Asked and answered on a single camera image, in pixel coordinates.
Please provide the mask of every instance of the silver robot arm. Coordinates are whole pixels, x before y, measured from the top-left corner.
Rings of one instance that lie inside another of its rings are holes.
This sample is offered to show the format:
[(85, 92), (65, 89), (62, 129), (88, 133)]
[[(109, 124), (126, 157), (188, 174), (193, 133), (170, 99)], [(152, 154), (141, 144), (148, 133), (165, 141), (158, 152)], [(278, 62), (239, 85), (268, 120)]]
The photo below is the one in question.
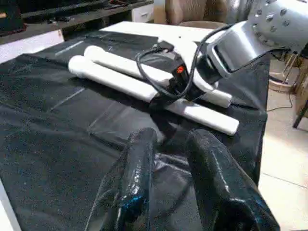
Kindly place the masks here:
[(262, 0), (252, 13), (206, 48), (208, 63), (224, 78), (267, 52), (291, 49), (300, 53), (308, 42), (305, 0)]

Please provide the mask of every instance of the white pvc pipe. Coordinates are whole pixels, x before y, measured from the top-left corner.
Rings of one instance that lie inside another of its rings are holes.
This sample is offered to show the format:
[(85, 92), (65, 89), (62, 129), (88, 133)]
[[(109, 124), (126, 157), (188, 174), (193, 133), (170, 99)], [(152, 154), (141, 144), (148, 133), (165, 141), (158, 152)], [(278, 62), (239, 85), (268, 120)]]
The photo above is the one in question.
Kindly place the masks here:
[[(84, 51), (84, 56), (99, 65), (106, 66), (121, 73), (131, 75), (135, 78), (143, 78), (135, 61), (106, 52), (103, 48), (97, 46), (88, 46)], [(171, 73), (145, 64), (141, 65), (149, 77), (153, 78), (153, 80), (155, 80), (161, 86), (167, 86), (169, 84), (169, 80), (173, 78)], [(213, 87), (205, 81), (203, 81), (202, 84), (203, 86), (201, 86), (201, 90), (207, 92), (207, 94), (201, 96), (201, 100), (218, 105), (220, 107), (229, 107), (232, 100), (232, 96), (230, 94), (220, 90), (214, 90)]]
[[(68, 69), (79, 78), (93, 80), (148, 103), (157, 95), (151, 85), (97, 65), (80, 55), (71, 58)], [(234, 135), (239, 125), (236, 119), (185, 99), (175, 101), (166, 109), (228, 135)]]

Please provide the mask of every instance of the black cable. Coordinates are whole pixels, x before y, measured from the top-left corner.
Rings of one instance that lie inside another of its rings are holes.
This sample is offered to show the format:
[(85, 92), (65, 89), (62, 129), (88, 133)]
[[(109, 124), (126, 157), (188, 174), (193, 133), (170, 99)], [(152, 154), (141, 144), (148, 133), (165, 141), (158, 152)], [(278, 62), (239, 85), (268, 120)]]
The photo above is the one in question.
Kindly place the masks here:
[(290, 90), (290, 92), (289, 92), (289, 102), (290, 102), (290, 106), (286, 106), (286, 107), (276, 107), (276, 108), (267, 110), (266, 112), (272, 112), (272, 111), (275, 111), (275, 110), (278, 110), (278, 109), (283, 109), (283, 108), (293, 108), (293, 103), (292, 103), (292, 100), (291, 100), (291, 90)]
[(167, 91), (166, 89), (164, 89), (164, 88), (162, 88), (161, 86), (159, 86), (155, 81), (153, 81), (153, 80), (145, 73), (145, 71), (143, 70), (143, 68), (142, 68), (142, 66), (141, 66), (141, 58), (143, 58), (144, 56), (146, 56), (146, 55), (148, 55), (148, 54), (159, 53), (159, 52), (163, 51), (162, 48), (159, 48), (159, 47), (158, 47), (158, 48), (153, 48), (153, 49), (150, 49), (150, 50), (148, 50), (148, 51), (142, 52), (142, 53), (140, 53), (139, 55), (137, 55), (137, 57), (136, 57), (137, 67), (138, 67), (138, 69), (139, 69), (141, 75), (143, 76), (143, 78), (145, 78), (146, 80), (148, 80), (148, 81), (150, 82), (150, 84), (155, 88), (155, 90), (157, 90), (160, 94), (163, 94), (163, 95), (165, 95), (165, 96), (168, 96), (168, 97), (170, 97), (170, 98), (172, 98), (172, 99), (174, 99), (174, 100), (178, 100), (178, 99), (184, 97), (184, 96), (189, 92), (189, 90), (191, 89), (191, 87), (192, 87), (192, 85), (193, 85), (193, 84), (192, 84), (192, 83), (193, 83), (193, 75), (194, 75), (194, 70), (195, 70), (195, 68), (196, 68), (196, 66), (197, 66), (198, 54), (199, 54), (201, 48), (203, 47), (203, 45), (205, 44), (205, 42), (206, 42), (210, 37), (212, 37), (214, 34), (220, 32), (220, 31), (222, 31), (222, 30), (229, 29), (231, 26), (233, 26), (233, 24), (227, 25), (227, 26), (222, 26), (222, 27), (220, 27), (220, 28), (217, 28), (217, 29), (211, 31), (210, 33), (208, 33), (208, 34), (201, 40), (201, 42), (200, 42), (200, 44), (198, 45), (197, 50), (196, 50), (196, 52), (195, 52), (195, 54), (194, 54), (194, 57), (193, 57), (192, 67), (191, 67), (191, 71), (190, 71), (190, 74), (189, 74), (188, 83), (187, 83), (185, 89), (184, 89), (181, 93), (179, 93), (179, 94), (177, 94), (177, 95), (172, 94), (172, 93), (170, 93), (169, 91)]
[[(297, 61), (297, 68), (298, 68), (298, 75), (300, 75), (300, 68), (299, 68), (299, 60), (298, 60), (298, 57), (296, 57), (296, 61)], [(283, 108), (293, 108), (293, 103), (292, 103), (292, 100), (291, 100), (291, 91), (293, 89), (293, 87), (295, 86), (296, 82), (294, 82), (291, 86), (291, 89), (289, 91), (289, 102), (290, 102), (290, 106), (285, 106), (285, 107), (276, 107), (276, 108), (273, 108), (273, 109), (270, 109), (270, 110), (267, 110), (266, 112), (272, 112), (272, 111), (275, 111), (275, 110), (278, 110), (278, 109), (283, 109)]]

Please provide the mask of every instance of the black plastic sheet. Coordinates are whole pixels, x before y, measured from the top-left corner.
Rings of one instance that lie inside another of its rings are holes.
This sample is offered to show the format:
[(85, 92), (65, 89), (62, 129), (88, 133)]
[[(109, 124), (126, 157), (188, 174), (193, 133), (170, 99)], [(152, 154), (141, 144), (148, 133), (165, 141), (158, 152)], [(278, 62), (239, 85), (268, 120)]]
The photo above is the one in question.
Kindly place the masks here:
[[(192, 129), (222, 142), (257, 184), (260, 173), (269, 60), (223, 80), (234, 96), (228, 109), (199, 104), (240, 121), (229, 137), (67, 70), (69, 59), (89, 45), (134, 59), (157, 38), (95, 32), (0, 65), (0, 176), (25, 231), (84, 230), (101, 180), (119, 159), (129, 135), (144, 127), (158, 137), (151, 193), (155, 230), (201, 230), (193, 180), (185, 154)], [(169, 71), (159, 55), (147, 64)]]

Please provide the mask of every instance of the plastic wrap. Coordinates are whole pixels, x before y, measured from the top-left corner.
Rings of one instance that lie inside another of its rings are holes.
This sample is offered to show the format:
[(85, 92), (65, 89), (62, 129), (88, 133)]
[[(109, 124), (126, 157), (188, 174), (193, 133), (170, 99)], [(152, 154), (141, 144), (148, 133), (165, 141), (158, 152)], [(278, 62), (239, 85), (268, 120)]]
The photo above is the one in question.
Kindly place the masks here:
[(255, 183), (215, 136), (192, 131), (186, 150), (204, 230), (280, 230)]
[(138, 219), (148, 229), (157, 135), (152, 128), (133, 132), (121, 157), (104, 176), (86, 231), (122, 231)]

